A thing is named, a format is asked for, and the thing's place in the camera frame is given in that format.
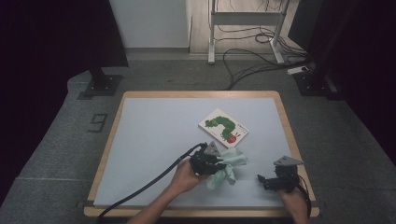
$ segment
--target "controller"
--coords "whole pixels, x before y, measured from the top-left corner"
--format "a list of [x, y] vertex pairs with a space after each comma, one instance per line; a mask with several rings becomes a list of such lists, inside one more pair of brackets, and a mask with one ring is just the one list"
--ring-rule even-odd
[[201, 144], [201, 149], [195, 151], [190, 158], [192, 170], [197, 175], [213, 175], [219, 170], [225, 169], [226, 164], [219, 163], [222, 161], [219, 150], [215, 142]]
[[300, 177], [297, 174], [297, 165], [304, 164], [302, 161], [283, 156], [274, 161], [276, 178], [266, 179], [262, 175], [257, 175], [264, 189], [277, 191], [284, 189], [290, 193], [300, 183]]

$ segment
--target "person's right hand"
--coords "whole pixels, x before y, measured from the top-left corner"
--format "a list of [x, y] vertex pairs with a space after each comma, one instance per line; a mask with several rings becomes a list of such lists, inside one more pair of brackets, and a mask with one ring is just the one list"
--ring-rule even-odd
[[286, 210], [290, 213], [295, 224], [309, 224], [307, 214], [307, 206], [303, 193], [294, 188], [290, 193], [285, 190], [279, 190], [280, 198]]

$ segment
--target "book cover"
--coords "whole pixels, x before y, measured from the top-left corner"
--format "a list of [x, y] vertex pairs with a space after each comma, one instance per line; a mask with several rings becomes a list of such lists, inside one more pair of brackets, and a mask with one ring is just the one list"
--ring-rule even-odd
[[247, 127], [218, 108], [198, 125], [226, 147], [235, 147], [248, 134]]

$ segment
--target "black device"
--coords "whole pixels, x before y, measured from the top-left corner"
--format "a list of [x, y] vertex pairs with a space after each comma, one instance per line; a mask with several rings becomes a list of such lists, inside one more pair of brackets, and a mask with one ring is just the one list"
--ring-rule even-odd
[[295, 160], [294, 158], [290, 158], [287, 156], [283, 156], [277, 161], [274, 161], [275, 166], [275, 178], [266, 179], [262, 175], [257, 175], [259, 181], [264, 186], [266, 190], [285, 190], [287, 193], [290, 193], [297, 188], [304, 195], [304, 199], [307, 206], [307, 215], [311, 216], [311, 200], [309, 199], [308, 189], [305, 186], [306, 190], [300, 186], [300, 176], [298, 175], [297, 165], [304, 164], [302, 161]]
[[225, 169], [226, 164], [219, 163], [219, 150], [215, 142], [201, 144], [201, 149], [195, 151], [190, 158], [192, 170], [198, 175], [213, 175], [219, 170]]

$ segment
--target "green caterpillar illustration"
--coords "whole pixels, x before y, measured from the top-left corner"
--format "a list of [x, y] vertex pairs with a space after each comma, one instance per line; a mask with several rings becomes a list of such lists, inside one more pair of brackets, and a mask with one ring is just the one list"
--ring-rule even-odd
[[217, 127], [220, 124], [224, 126], [221, 137], [230, 144], [234, 143], [236, 141], [236, 136], [232, 134], [232, 131], [235, 130], [235, 124], [232, 121], [222, 116], [205, 121], [205, 126], [208, 128]]

